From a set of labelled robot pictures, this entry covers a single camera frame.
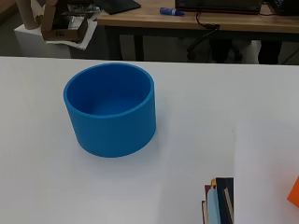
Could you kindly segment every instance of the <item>cable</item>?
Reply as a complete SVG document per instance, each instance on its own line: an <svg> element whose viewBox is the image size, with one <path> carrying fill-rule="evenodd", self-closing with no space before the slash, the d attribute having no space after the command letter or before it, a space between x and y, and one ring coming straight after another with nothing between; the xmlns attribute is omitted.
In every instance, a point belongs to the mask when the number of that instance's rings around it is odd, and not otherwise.
<svg viewBox="0 0 299 224"><path fill-rule="evenodd" d="M286 64L289 59L291 59L296 53L299 52L299 49L297 49L293 54L291 54L282 64Z"/></svg>
<svg viewBox="0 0 299 224"><path fill-rule="evenodd" d="M203 23L201 23L201 22L199 21L198 17L199 17L199 11L196 12L196 21L197 21L197 23L198 23L199 25L205 27L205 28L208 29L208 30L212 30L211 32L209 32L209 33L203 35L203 36L202 36L202 39L206 39L207 36L212 35L212 34L214 34L215 32L217 32L217 31L220 30L220 28L221 28L220 25L218 25L218 24L203 24Z"/></svg>
<svg viewBox="0 0 299 224"><path fill-rule="evenodd" d="M199 25L205 27L208 30L219 30L221 27L218 24L203 24L198 19L199 11L196 12L196 21Z"/></svg>
<svg viewBox="0 0 299 224"><path fill-rule="evenodd" d="M188 58L193 58L193 54L194 54L194 49L196 48L197 45L199 45L200 43L202 43L204 40L207 39L208 36L214 34L215 32L219 31L219 29L221 28L218 24L203 24L199 21L198 19L199 16L199 11L196 12L196 21L199 25L205 27L208 30L211 30L211 32L208 32L207 34L201 36L200 38L196 39L188 48L187 48L187 52Z"/></svg>
<svg viewBox="0 0 299 224"><path fill-rule="evenodd" d="M271 14L263 14L263 13L259 13L259 16L276 16L276 13L271 13Z"/></svg>

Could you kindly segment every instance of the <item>wooden desk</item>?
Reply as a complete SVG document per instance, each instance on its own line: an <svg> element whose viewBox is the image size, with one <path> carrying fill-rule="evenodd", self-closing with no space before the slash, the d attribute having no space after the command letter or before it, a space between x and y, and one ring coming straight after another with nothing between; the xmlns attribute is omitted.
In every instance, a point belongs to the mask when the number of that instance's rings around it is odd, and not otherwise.
<svg viewBox="0 0 299 224"><path fill-rule="evenodd" d="M0 0L0 24L18 10L15 0Z"/></svg>
<svg viewBox="0 0 299 224"><path fill-rule="evenodd" d="M136 0L136 2L141 8L112 16L103 12L98 17L98 24L104 25L109 33L107 35L112 59L121 58L121 54L117 52L119 44L116 42L119 37L116 35L134 35L135 46L141 48L142 35L195 37L207 32L196 22L195 12L186 12L185 17L160 14L160 7L175 7L175 0ZM274 12L270 6L263 5L261 13ZM221 26L220 31L213 35L215 38L299 41L299 17L205 12L201 13L200 22Z"/></svg>

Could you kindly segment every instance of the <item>black book cover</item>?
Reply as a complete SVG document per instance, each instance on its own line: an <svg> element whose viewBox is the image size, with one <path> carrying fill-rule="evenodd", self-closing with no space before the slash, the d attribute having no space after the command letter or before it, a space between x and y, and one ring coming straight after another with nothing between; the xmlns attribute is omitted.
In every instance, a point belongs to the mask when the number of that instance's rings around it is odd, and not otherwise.
<svg viewBox="0 0 299 224"><path fill-rule="evenodd" d="M234 179L233 178L226 178L226 188L228 189L232 207L234 208Z"/></svg>
<svg viewBox="0 0 299 224"><path fill-rule="evenodd" d="M218 195L218 202L219 202L219 210L221 214L221 224L232 224L230 219L229 210L227 207L226 199L224 190L226 187L226 178L216 178L217 184L217 195Z"/></svg>

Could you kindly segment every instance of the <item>desk leg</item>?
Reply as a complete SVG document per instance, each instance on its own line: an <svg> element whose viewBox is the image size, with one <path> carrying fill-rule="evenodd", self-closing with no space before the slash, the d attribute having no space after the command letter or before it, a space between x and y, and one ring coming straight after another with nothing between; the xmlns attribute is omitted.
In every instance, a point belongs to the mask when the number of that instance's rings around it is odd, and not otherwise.
<svg viewBox="0 0 299 224"><path fill-rule="evenodd" d="M105 30L109 49L109 59L122 61L120 34L109 27L105 27Z"/></svg>
<svg viewBox="0 0 299 224"><path fill-rule="evenodd" d="M138 62L144 62L143 35L135 35L134 44L135 44L135 59Z"/></svg>

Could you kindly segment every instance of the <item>orange object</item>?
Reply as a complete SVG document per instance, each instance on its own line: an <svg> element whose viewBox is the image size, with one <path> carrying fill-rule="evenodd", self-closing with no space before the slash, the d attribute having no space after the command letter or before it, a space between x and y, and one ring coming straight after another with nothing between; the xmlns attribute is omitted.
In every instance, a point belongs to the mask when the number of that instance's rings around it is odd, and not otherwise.
<svg viewBox="0 0 299 224"><path fill-rule="evenodd" d="M299 176L292 187L291 193L289 194L288 200L299 207Z"/></svg>

